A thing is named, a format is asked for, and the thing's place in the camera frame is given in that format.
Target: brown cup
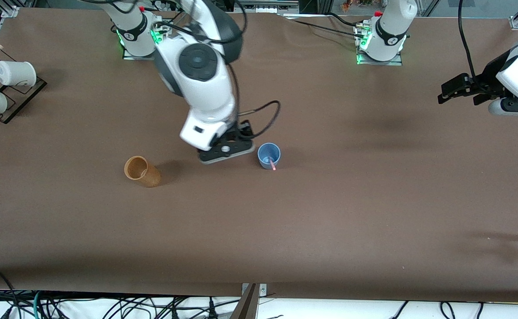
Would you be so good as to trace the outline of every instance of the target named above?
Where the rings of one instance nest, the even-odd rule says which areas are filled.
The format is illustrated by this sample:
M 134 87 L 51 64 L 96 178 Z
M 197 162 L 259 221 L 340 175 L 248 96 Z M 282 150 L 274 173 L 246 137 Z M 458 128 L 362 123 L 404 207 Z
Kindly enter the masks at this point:
M 142 156 L 134 156 L 125 162 L 125 176 L 141 186 L 155 187 L 160 183 L 160 172 Z

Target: table surface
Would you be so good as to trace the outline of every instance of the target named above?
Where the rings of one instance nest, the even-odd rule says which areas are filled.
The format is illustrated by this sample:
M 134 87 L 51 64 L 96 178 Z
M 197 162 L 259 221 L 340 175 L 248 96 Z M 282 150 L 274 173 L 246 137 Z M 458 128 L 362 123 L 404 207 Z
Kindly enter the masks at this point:
M 34 8 L 0 33 L 48 82 L 0 123 L 0 270 L 16 288 L 518 301 L 518 117 L 437 104 L 468 71 L 455 19 L 417 18 L 404 65 L 383 67 L 356 65 L 349 38 L 250 14 L 233 66 L 241 109 L 282 102 L 256 140 L 281 147 L 276 172 L 254 154 L 200 164 L 178 137 L 186 102 L 152 62 L 121 60 L 110 26 Z M 478 72 L 518 39 L 502 19 L 464 28 Z M 127 180 L 135 155 L 166 183 Z

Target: black wire rack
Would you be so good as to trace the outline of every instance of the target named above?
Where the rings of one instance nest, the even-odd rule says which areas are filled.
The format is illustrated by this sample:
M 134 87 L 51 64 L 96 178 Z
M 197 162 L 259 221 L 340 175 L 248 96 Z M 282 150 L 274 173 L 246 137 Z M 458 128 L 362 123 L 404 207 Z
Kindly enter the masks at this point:
M 0 61 L 18 62 L 4 51 L 2 45 L 0 45 Z M 0 122 L 9 123 L 45 86 L 46 81 L 39 76 L 35 85 L 29 87 L 7 86 L 0 83 L 0 93 L 8 99 L 7 109 L 0 113 Z

